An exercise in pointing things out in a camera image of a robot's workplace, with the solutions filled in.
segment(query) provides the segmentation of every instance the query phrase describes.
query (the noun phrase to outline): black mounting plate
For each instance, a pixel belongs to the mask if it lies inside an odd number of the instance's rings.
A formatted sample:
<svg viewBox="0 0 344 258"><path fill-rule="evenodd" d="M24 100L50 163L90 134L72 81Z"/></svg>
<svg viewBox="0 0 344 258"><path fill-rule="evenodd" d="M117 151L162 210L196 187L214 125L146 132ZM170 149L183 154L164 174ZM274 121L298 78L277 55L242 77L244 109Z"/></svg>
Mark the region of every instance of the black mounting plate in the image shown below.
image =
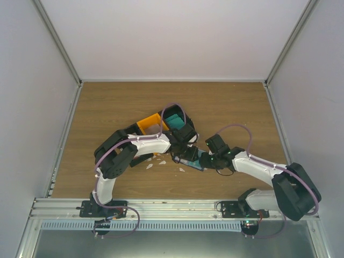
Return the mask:
<svg viewBox="0 0 344 258"><path fill-rule="evenodd" d="M106 204L106 206L128 206L128 202L125 200L112 200ZM107 209L99 206L94 200L84 200L81 203L81 207L77 207L80 210L79 216L81 218L107 218L110 216L116 216L117 219L125 218L127 210L123 209L120 213L119 209Z"/></svg>
<svg viewBox="0 0 344 258"><path fill-rule="evenodd" d="M220 202L221 205L221 213L223 218L242 218L242 211L238 206L237 200L229 200L229 201L222 201ZM262 213L263 218L269 218L270 214L269 211L260 210ZM260 218L260 214L257 211L251 210L246 218Z"/></svg>

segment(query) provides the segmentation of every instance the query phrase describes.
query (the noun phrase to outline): teal object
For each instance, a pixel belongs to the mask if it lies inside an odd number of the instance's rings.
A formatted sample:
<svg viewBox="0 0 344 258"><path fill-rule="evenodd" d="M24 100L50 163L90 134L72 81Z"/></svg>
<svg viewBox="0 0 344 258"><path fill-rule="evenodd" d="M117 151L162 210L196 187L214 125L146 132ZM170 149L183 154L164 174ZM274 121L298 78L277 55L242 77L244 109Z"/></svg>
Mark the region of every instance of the teal object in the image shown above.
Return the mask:
<svg viewBox="0 0 344 258"><path fill-rule="evenodd" d="M185 125L184 121L177 114L174 114L166 118L165 122L168 125L168 127L170 127L171 129L176 128L179 130Z"/></svg>

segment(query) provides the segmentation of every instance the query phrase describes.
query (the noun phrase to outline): brown wood surface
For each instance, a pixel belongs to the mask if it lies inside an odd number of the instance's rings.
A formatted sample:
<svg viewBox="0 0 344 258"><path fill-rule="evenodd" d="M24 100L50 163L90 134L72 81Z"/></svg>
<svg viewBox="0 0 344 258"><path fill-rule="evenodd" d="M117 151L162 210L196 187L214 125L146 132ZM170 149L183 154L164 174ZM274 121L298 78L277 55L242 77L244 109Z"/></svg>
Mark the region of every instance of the brown wood surface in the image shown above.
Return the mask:
<svg viewBox="0 0 344 258"><path fill-rule="evenodd" d="M56 179L55 198L88 198L94 188L94 150L117 129L146 118L169 102L180 103L200 134L198 147L227 124L252 130L251 152L285 163L266 93L261 83L218 82L106 82L85 83ZM230 147L246 148L248 134L231 128L221 136ZM169 155L158 156L117 178L114 198L237 198L249 188L269 186L244 173L220 176L175 164Z"/></svg>

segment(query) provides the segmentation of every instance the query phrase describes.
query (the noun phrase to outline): gray floor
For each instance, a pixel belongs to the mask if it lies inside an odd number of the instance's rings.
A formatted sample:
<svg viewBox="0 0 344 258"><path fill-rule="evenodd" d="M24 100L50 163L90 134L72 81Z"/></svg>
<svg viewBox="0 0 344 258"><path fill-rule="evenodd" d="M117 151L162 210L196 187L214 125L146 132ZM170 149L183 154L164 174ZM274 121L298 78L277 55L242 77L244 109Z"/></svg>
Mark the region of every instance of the gray floor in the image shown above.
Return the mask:
<svg viewBox="0 0 344 258"><path fill-rule="evenodd" d="M274 233L280 226L280 222L264 222L259 234ZM90 231L44 230L34 257L309 258L315 257L315 254L308 228L303 221L289 222L283 234L267 240L245 239L241 233L234 232L163 231L138 231L122 239L95 239Z"/></svg>

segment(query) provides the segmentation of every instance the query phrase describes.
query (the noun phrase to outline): white backdrop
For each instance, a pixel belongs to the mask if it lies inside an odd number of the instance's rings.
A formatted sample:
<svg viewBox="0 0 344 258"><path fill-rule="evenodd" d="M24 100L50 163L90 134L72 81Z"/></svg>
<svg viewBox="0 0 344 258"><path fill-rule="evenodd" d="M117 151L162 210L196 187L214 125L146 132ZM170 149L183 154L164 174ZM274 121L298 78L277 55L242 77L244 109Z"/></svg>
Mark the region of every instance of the white backdrop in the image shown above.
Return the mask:
<svg viewBox="0 0 344 258"><path fill-rule="evenodd" d="M307 0L42 0L83 80L264 80Z"/></svg>
<svg viewBox="0 0 344 258"><path fill-rule="evenodd" d="M76 90L31 1L0 1L0 82L0 257L14 257Z"/></svg>
<svg viewBox="0 0 344 258"><path fill-rule="evenodd" d="M344 2L322 0L271 91L291 154L318 187L320 218L334 257L343 257Z"/></svg>

